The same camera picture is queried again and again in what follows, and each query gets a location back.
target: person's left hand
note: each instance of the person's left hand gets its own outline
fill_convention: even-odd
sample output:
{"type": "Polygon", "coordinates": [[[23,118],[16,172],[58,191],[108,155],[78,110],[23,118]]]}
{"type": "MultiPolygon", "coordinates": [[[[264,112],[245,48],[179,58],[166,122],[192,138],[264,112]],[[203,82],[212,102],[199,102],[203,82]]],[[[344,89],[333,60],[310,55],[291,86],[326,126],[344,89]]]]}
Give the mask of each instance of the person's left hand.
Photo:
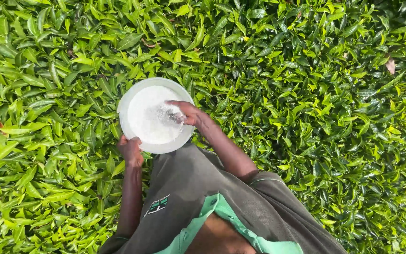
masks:
{"type": "Polygon", "coordinates": [[[126,167],[141,167],[144,163],[144,157],[140,153],[140,144],[142,144],[142,141],[138,137],[127,139],[126,136],[121,136],[117,148],[125,159],[126,167]]]}

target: person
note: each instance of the person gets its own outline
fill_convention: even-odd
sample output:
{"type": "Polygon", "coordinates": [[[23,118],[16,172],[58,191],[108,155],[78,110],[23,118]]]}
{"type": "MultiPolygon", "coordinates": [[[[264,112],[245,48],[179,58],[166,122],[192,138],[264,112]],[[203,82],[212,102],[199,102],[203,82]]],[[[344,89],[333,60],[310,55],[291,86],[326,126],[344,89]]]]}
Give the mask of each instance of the person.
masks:
{"type": "Polygon", "coordinates": [[[142,142],[122,136],[120,218],[99,254],[347,253],[277,174],[259,172],[206,113],[189,102],[167,103],[215,154],[188,143],[156,155],[142,206],[142,142]]]}

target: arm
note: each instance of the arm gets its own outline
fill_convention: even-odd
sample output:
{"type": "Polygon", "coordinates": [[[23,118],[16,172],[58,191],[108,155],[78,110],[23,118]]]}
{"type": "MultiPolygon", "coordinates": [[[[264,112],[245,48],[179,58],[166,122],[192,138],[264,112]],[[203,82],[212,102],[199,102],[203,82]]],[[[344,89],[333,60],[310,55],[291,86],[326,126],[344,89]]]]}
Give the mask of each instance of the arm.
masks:
{"type": "Polygon", "coordinates": [[[213,147],[225,170],[240,180],[246,182],[258,173],[255,163],[220,127],[203,111],[189,102],[170,101],[170,104],[180,107],[186,115],[184,124],[195,126],[213,147]]]}
{"type": "Polygon", "coordinates": [[[137,137],[128,140],[122,136],[117,145],[125,159],[126,167],[116,235],[126,238],[130,238],[136,231],[142,211],[142,163],[144,158],[139,150],[141,143],[137,137]]]}

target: hand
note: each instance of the hand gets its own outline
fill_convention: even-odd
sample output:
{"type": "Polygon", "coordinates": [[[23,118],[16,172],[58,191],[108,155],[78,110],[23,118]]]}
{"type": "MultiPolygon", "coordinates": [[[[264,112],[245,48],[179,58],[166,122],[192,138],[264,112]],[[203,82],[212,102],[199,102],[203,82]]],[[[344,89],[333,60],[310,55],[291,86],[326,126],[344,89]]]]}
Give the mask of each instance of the hand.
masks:
{"type": "Polygon", "coordinates": [[[178,106],[180,108],[181,112],[183,112],[183,114],[186,116],[184,124],[193,125],[198,128],[201,126],[204,116],[207,116],[205,112],[201,111],[192,105],[192,103],[187,101],[170,100],[166,103],[178,106]]]}
{"type": "Polygon", "coordinates": [[[140,153],[140,144],[142,141],[138,137],[127,139],[124,135],[121,136],[117,148],[125,159],[126,167],[141,167],[144,163],[144,157],[140,153]]]}

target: dry brown leaf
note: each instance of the dry brown leaf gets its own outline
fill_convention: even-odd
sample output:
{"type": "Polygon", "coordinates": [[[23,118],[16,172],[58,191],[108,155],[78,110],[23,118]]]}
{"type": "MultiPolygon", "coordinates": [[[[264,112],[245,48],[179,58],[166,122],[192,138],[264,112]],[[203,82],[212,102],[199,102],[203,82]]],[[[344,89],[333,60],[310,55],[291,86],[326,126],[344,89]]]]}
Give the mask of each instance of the dry brown leaf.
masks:
{"type": "Polygon", "coordinates": [[[391,57],[389,53],[385,54],[385,57],[389,57],[388,62],[386,62],[385,66],[388,69],[389,73],[392,75],[395,73],[395,65],[394,65],[394,59],[391,57]]]}

